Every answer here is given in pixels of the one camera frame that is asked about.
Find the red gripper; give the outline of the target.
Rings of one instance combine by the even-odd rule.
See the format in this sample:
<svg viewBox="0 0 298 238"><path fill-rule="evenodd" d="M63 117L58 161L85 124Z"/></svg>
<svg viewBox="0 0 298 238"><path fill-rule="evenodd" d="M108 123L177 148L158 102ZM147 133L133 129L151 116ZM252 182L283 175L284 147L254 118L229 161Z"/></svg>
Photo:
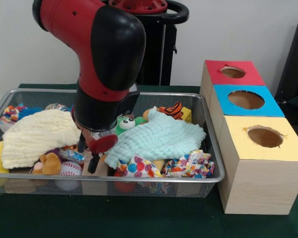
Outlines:
<svg viewBox="0 0 298 238"><path fill-rule="evenodd" d="M83 134L80 134L79 142L77 144L77 151L83 153L85 151L86 144L89 150L93 153L92 159L88 165L88 172L93 174L96 171L99 154L111 149L118 141L118 136L114 133L114 130L106 130L101 132L83 130Z"/></svg>

